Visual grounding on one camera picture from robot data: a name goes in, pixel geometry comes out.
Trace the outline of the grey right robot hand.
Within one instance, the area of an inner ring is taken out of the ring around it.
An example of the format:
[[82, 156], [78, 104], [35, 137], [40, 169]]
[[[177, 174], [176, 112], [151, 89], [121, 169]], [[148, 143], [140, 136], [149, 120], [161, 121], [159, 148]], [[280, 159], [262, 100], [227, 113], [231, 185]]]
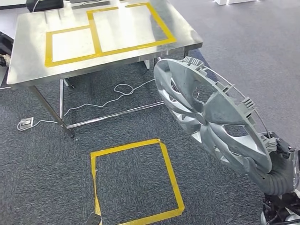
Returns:
[[294, 192], [295, 151], [292, 151], [287, 142], [274, 132], [271, 132], [271, 137], [274, 137], [277, 141], [277, 150], [270, 154], [271, 170], [269, 173], [263, 173], [257, 169], [254, 160], [246, 157], [243, 159], [246, 174], [267, 195]]

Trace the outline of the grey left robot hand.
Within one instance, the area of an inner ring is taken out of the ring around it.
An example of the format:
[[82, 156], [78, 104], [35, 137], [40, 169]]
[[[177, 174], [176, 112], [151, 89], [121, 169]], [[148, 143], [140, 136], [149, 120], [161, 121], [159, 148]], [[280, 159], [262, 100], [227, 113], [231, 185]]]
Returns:
[[85, 222], [85, 225], [100, 225], [101, 221], [102, 217], [100, 215], [92, 212]]

